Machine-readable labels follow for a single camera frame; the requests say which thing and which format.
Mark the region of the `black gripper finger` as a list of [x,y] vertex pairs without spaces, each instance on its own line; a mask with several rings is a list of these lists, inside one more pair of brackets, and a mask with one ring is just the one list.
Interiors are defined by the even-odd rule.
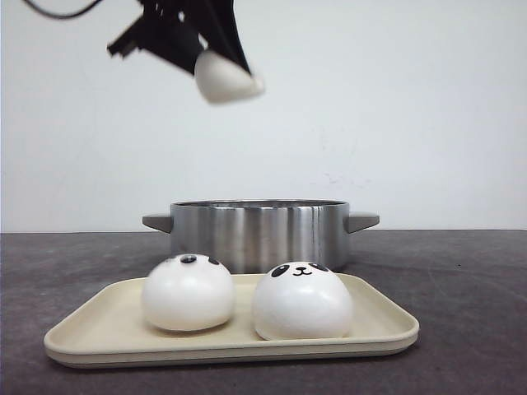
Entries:
[[111,56],[127,57],[135,49],[147,52],[194,75],[199,54],[204,51],[198,29],[188,10],[144,12],[117,39],[107,45]]
[[208,49],[253,76],[240,42],[232,0],[185,1],[184,14],[185,20],[207,41]]

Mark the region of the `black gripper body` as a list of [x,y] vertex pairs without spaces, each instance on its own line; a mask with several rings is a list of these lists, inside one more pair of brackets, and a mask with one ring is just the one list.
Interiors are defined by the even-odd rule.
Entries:
[[146,18],[161,18],[168,15],[177,15],[183,12],[185,15],[198,17],[215,16],[222,18],[234,17],[233,1],[206,1],[206,0],[160,0],[139,1],[142,5],[142,16]]

